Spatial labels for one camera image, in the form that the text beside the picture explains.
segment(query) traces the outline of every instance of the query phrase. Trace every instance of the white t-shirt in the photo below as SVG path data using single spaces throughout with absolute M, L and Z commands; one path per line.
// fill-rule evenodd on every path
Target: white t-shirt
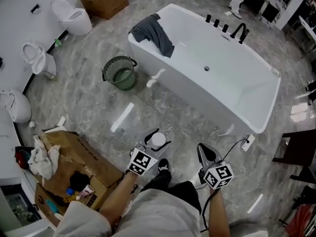
M 187 202 L 160 190 L 141 192 L 119 223 L 114 237 L 200 236 L 199 212 Z M 109 237 L 111 226 L 100 213 L 71 202 L 55 237 Z

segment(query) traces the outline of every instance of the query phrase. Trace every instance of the white bathtub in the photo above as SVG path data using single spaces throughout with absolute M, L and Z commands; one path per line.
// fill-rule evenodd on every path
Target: white bathtub
M 138 43 L 130 34 L 128 40 L 141 68 L 151 76 L 165 69 L 158 81 L 223 133 L 263 132 L 277 97 L 278 71 L 245 43 L 231 39 L 230 33 L 224 38 L 222 28 L 191 11 L 169 4 L 157 13 L 175 49 L 167 58 L 152 41 Z

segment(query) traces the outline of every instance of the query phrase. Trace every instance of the green laundry basket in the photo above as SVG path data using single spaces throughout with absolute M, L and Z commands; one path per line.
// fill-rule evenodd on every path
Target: green laundry basket
M 117 56 L 109 60 L 102 72 L 103 81 L 108 81 L 116 88 L 128 90 L 137 83 L 134 67 L 137 62 L 127 56 Z

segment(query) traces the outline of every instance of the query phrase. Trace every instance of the gray tile floor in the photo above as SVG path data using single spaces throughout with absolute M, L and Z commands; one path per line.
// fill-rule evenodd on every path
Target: gray tile floor
M 219 18 L 220 24 L 235 29 L 241 21 L 233 15 L 225 16 L 230 0 L 132 0 L 130 5 L 111 20 L 93 19 L 94 28 L 83 37 L 68 36 L 63 46 L 55 48 L 58 77 L 48 80 L 35 77 L 27 92 L 32 106 L 35 131 L 19 125 L 25 144 L 32 144 L 32 134 L 51 128 L 61 116 L 67 117 L 66 128 L 84 136 L 99 153 L 121 170 L 129 162 L 129 151 L 136 137 L 144 130 L 159 127 L 172 140 L 165 153 L 172 166 L 172 182 L 191 180 L 199 170 L 196 147 L 199 142 L 212 145 L 224 155 L 240 136 L 219 136 L 219 129 L 159 83 L 146 88 L 148 76 L 141 71 L 139 83 L 131 91 L 122 92 L 102 81 L 105 63 L 117 55 L 132 55 L 127 35 L 133 25 L 144 17 L 174 3 L 197 14 Z M 255 142 L 246 153 L 234 148 L 227 157 L 233 166 L 235 179 L 222 189 L 230 222 L 247 219 L 257 221 L 269 229 L 270 236 L 282 236 L 284 230 L 277 222 L 292 206 L 292 199 L 300 194 L 304 183 L 289 176 L 300 170 L 298 166 L 272 163 L 282 133 L 313 129 L 315 111 L 307 106 L 304 86 L 313 80 L 309 61 L 301 59 L 301 52 L 283 32 L 268 29 L 256 21 L 243 6 L 240 11 L 250 29 L 245 43 L 279 70 L 281 85 L 276 104 L 266 130 L 255 135 Z M 129 103 L 134 108 L 115 131 L 110 127 Z M 152 169 L 144 185 L 156 174 Z M 208 189 L 198 191 L 201 204 L 208 197 Z M 263 198 L 251 213 L 258 196 Z

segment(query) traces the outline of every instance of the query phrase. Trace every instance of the basket handle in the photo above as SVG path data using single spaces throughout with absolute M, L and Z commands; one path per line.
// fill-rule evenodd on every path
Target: basket handle
M 130 60 L 131 60 L 132 63 L 133 63 L 133 67 L 137 66 L 137 62 L 136 62 L 134 59 L 130 58 Z
M 103 81 L 106 81 L 105 76 L 104 76 L 104 74 L 103 74 L 103 71 L 101 71 L 101 73 L 102 73 L 102 80 L 103 80 Z

